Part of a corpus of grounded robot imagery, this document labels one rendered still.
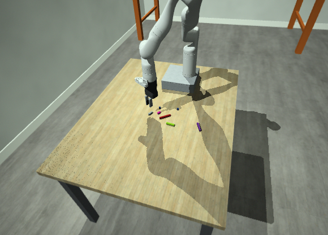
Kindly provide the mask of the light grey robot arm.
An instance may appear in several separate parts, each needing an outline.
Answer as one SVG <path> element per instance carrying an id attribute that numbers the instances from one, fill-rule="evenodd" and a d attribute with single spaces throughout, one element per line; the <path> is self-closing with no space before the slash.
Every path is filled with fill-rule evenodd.
<path id="1" fill-rule="evenodd" d="M 179 0 L 169 0 L 162 15 L 149 33 L 149 38 L 139 45 L 141 66 L 144 74 L 154 73 L 155 63 L 153 56 L 160 43 L 166 37 L 172 26 L 175 6 Z M 183 76 L 193 77 L 196 74 L 197 47 L 200 34 L 198 24 L 202 0 L 182 0 L 185 7 L 181 14 L 182 40 L 192 42 L 183 49 Z"/>

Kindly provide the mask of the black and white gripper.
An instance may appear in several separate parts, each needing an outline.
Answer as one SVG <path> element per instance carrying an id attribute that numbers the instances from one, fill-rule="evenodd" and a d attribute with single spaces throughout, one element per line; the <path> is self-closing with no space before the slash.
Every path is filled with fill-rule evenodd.
<path id="1" fill-rule="evenodd" d="M 158 96 L 156 71 L 151 74 L 144 74 L 143 77 L 136 77 L 135 82 L 145 88 L 145 101 L 149 107 L 153 106 L 152 99 Z M 149 98 L 150 97 L 150 98 Z"/>

